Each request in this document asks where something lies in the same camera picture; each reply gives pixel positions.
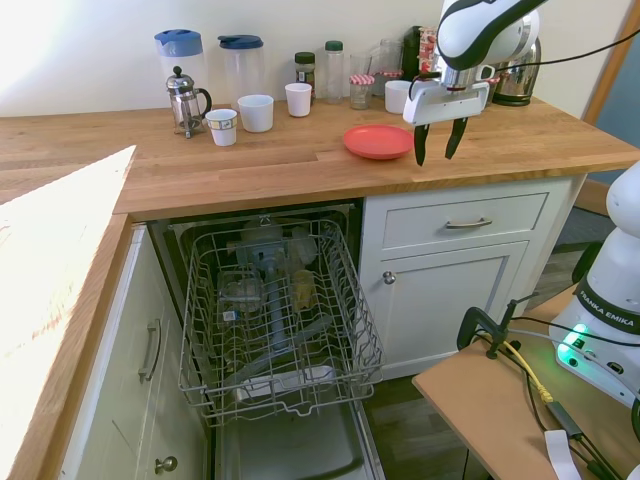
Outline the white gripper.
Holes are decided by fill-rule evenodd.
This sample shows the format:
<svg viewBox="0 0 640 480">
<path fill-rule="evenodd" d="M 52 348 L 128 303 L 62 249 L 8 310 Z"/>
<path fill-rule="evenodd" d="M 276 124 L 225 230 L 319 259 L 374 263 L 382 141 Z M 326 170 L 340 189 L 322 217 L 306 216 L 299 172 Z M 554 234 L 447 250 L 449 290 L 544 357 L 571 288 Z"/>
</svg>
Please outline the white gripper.
<svg viewBox="0 0 640 480">
<path fill-rule="evenodd" d="M 410 87 L 403 119 L 414 128 L 414 153 L 418 166 L 424 164 L 430 124 L 454 120 L 445 157 L 452 159 L 464 136 L 468 117 L 485 108 L 490 86 L 480 82 L 464 90 L 448 90 L 436 81 L 418 81 Z"/>
</svg>

